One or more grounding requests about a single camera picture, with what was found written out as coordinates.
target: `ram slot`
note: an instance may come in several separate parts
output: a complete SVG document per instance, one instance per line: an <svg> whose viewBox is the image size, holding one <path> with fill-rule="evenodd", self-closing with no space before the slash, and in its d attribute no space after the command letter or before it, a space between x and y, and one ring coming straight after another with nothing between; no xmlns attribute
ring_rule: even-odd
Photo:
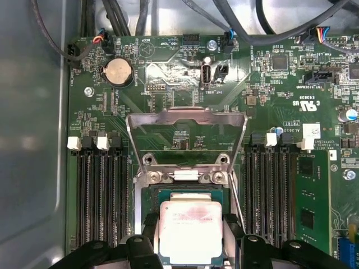
<svg viewBox="0 0 359 269"><path fill-rule="evenodd" d="M119 196L120 196L120 237L123 238L126 235L130 234L129 231L129 219L128 219L128 200L130 199L130 185L127 175L127 157L125 155L119 156L119 167L120 167L120 177L119 177Z"/></svg>
<svg viewBox="0 0 359 269"><path fill-rule="evenodd" d="M281 207L280 207L280 154L274 153L271 154L273 156L273 239L274 245L279 248L280 247L280 215L281 215Z"/></svg>
<svg viewBox="0 0 359 269"><path fill-rule="evenodd" d="M94 180L94 222L93 222L93 240L99 240L100 234L100 176L101 176L101 157L94 156L95 158L95 180Z"/></svg>
<svg viewBox="0 0 359 269"><path fill-rule="evenodd" d="M113 194L113 185L114 185L114 178L113 178L113 163L112 160L113 157L108 157L108 196L107 196L107 234L108 234L108 240L107 243L110 245L110 247L113 247L113 210L114 210L114 194Z"/></svg>
<svg viewBox="0 0 359 269"><path fill-rule="evenodd" d="M108 241L108 160L107 156L101 156L101 229L100 240Z"/></svg>
<svg viewBox="0 0 359 269"><path fill-rule="evenodd" d="M252 154L252 216L254 217L254 222L252 223L252 233L259 234L259 226L260 226L260 207L259 207L259 179L260 179L260 173L259 173L259 159L260 154Z"/></svg>
<svg viewBox="0 0 359 269"><path fill-rule="evenodd" d="M245 216L246 216L246 230L248 233L252 233L252 178L251 178L251 170L252 170L252 163L251 163L251 153L246 154L245 158Z"/></svg>
<svg viewBox="0 0 359 269"><path fill-rule="evenodd" d="M279 161L279 208L280 208L280 246L287 241L288 231L288 199L287 199L287 154L278 154Z"/></svg>
<svg viewBox="0 0 359 269"><path fill-rule="evenodd" d="M287 162L286 162L286 173L287 173L287 223L288 223L288 231L287 237L288 239L294 238L295 233L295 204L294 204L294 190L295 190L295 182L293 180L293 174L296 173L297 169L297 155L287 154Z"/></svg>
<svg viewBox="0 0 359 269"><path fill-rule="evenodd" d="M268 227L266 222L268 221L266 215L266 169L265 169L265 154L260 154L260 235L268 236Z"/></svg>
<svg viewBox="0 0 359 269"><path fill-rule="evenodd" d="M80 247L86 243L86 158L79 155L77 157L77 238L76 245Z"/></svg>
<svg viewBox="0 0 359 269"><path fill-rule="evenodd" d="M119 163L118 157L112 158L112 240L114 247L119 244L118 238L118 213L119 213Z"/></svg>
<svg viewBox="0 0 359 269"><path fill-rule="evenodd" d="M87 156L86 160L86 242L93 240L94 221L94 157Z"/></svg>
<svg viewBox="0 0 359 269"><path fill-rule="evenodd" d="M273 238L273 154L265 154L265 214L266 230L268 231L268 241L274 244Z"/></svg>

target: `cable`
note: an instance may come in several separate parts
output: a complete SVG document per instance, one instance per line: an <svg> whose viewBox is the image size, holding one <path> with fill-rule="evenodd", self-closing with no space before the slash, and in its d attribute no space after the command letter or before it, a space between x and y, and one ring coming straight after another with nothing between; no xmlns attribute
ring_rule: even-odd
<svg viewBox="0 0 359 269"><path fill-rule="evenodd" d="M86 7L86 31L88 36L94 36L95 33L95 14L94 0L87 0Z"/></svg>
<svg viewBox="0 0 359 269"><path fill-rule="evenodd" d="M339 0L328 0L331 4L338 3ZM354 13L356 16L359 15L359 4L355 3L354 1L349 1L343 7L344 10Z"/></svg>
<svg viewBox="0 0 359 269"><path fill-rule="evenodd" d="M337 47L331 43L328 43L327 41L323 41L322 45L324 45L330 49L334 49L338 52L345 53L345 54L359 53L359 49L344 49L344 48Z"/></svg>
<svg viewBox="0 0 359 269"><path fill-rule="evenodd" d="M88 0L81 1L81 21L80 21L80 36L86 36L86 7Z"/></svg>
<svg viewBox="0 0 359 269"><path fill-rule="evenodd" d="M145 35L149 0L140 0L140 16L137 20L136 35Z"/></svg>
<svg viewBox="0 0 359 269"><path fill-rule="evenodd" d="M259 24L267 35L275 35L275 32L270 27L263 8L263 0L256 0L256 13L259 20Z"/></svg>
<svg viewBox="0 0 359 269"><path fill-rule="evenodd" d="M281 42L285 39L288 39L292 36L299 35L302 32L306 31L309 28L312 28L316 25L321 24L323 21L334 15L338 10L340 10L349 0L340 0L337 4L330 7L328 10L320 14L319 16L313 18L312 20L306 22L305 24L296 27L290 31L286 31L284 33L273 35L273 36L265 36L265 37L255 37L249 36L247 32L244 30L240 22L237 20L236 15L228 4L227 0L213 0L219 12L222 14L224 19L228 22L231 28L239 35L245 42L253 45L253 46L263 46L263 45L271 45L278 42Z"/></svg>
<svg viewBox="0 0 359 269"><path fill-rule="evenodd" d="M113 8L113 12L117 17L119 26L120 26L120 31L124 36L131 36L131 32L127 26L127 22L126 19L122 13L121 7L119 6L117 0L110 0L110 4Z"/></svg>
<svg viewBox="0 0 359 269"><path fill-rule="evenodd" d="M183 3L185 3L189 8L191 8L193 11L197 12L199 15L202 15L207 20L212 22L214 25L217 25L219 28L223 29L226 32L230 31L230 28L217 20L215 17L213 17L211 14L206 12L204 9L202 9L198 4L196 4L193 0L182 0Z"/></svg>
<svg viewBox="0 0 359 269"><path fill-rule="evenodd" d="M41 29L41 33L44 35L44 37L47 39L49 45L60 55L62 55L65 59L68 59L70 61L80 61L82 59L84 59L87 55L89 55L89 53L91 52L91 50L93 50L96 47L96 43L91 43L90 45L88 45L85 50L79 55L79 56L72 56L69 55L68 53L64 52L62 49L60 49L56 43L54 42L54 40L52 40L49 32L46 29L46 26L44 24L43 19L41 18L41 14L39 11L39 6L38 6L38 1L37 0L31 0L31 4L32 4L32 9L36 18L36 22L38 23L40 29Z"/></svg>
<svg viewBox="0 0 359 269"><path fill-rule="evenodd" d="M112 25L114 34L117 35L117 36L121 36L122 35L122 30L121 30L119 22L118 22L118 20L116 18L116 15L115 15L114 11L112 10L110 0L102 0L102 3L103 3L103 6L104 6L104 8L106 10L108 19L110 20L110 23Z"/></svg>

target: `chip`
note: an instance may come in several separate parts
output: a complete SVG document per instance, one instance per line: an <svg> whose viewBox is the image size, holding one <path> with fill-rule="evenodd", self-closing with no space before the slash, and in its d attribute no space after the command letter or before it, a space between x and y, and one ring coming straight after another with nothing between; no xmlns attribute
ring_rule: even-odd
<svg viewBox="0 0 359 269"><path fill-rule="evenodd" d="M300 174L304 174L304 175L308 175L308 176L313 176L313 160L312 159L300 159L299 160L299 173Z"/></svg>
<svg viewBox="0 0 359 269"><path fill-rule="evenodd" d="M256 104L257 104L257 97L255 97L255 96L248 96L248 97L246 98L246 103L247 103L247 105L249 105L249 106L256 105Z"/></svg>
<svg viewBox="0 0 359 269"><path fill-rule="evenodd" d="M359 63L351 63L349 65L349 78L351 80L359 80Z"/></svg>
<svg viewBox="0 0 359 269"><path fill-rule="evenodd" d="M273 55L271 66L273 70L288 70L288 57L286 55Z"/></svg>
<svg viewBox="0 0 359 269"><path fill-rule="evenodd" d="M301 210L301 224L309 229L314 229L314 213L309 210Z"/></svg>

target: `integrated circuit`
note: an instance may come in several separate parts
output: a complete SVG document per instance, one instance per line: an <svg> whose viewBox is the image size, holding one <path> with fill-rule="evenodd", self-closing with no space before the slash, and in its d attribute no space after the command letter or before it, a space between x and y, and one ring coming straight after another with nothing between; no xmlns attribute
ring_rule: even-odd
<svg viewBox="0 0 359 269"><path fill-rule="evenodd" d="M307 176L313 176L314 165L311 159L300 159L299 160L299 173Z"/></svg>
<svg viewBox="0 0 359 269"><path fill-rule="evenodd" d="M314 213L309 211L309 210L305 210L302 209L301 210L301 224L309 229L314 229Z"/></svg>
<svg viewBox="0 0 359 269"><path fill-rule="evenodd" d="M359 80L359 63L351 63L349 65L349 78L351 80Z"/></svg>
<svg viewBox="0 0 359 269"><path fill-rule="evenodd" d="M271 57L271 67L273 70L288 70L288 57L276 54Z"/></svg>

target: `connector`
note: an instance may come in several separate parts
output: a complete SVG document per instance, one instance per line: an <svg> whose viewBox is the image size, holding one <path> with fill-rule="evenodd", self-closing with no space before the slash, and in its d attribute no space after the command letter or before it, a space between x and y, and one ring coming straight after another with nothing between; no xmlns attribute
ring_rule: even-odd
<svg viewBox="0 0 359 269"><path fill-rule="evenodd" d="M199 46L201 44L199 34L184 34L182 40L183 46Z"/></svg>
<svg viewBox="0 0 359 269"><path fill-rule="evenodd" d="M308 29L304 34L297 36L295 39L296 44L308 44L317 41L318 34L315 27Z"/></svg>
<svg viewBox="0 0 359 269"><path fill-rule="evenodd" d="M214 72L214 79L224 80L226 75L228 75L229 66L227 64L219 64Z"/></svg>
<svg viewBox="0 0 359 269"><path fill-rule="evenodd" d="M234 41L232 38L232 33L225 32L224 36L221 37L221 48L224 54L231 54L234 49Z"/></svg>
<svg viewBox="0 0 359 269"><path fill-rule="evenodd" d="M75 56L80 55L80 53L81 53L80 48L77 45L75 45L74 43L67 45L67 54L75 57ZM67 60L67 63L73 69L81 69L81 61Z"/></svg>
<svg viewBox="0 0 359 269"><path fill-rule="evenodd" d="M330 71L315 71L303 75L303 83L305 85L327 82L337 84L339 80L334 73Z"/></svg>
<svg viewBox="0 0 359 269"><path fill-rule="evenodd" d="M107 31L104 32L104 40L101 42L101 48L107 56L114 56L116 53L113 38Z"/></svg>

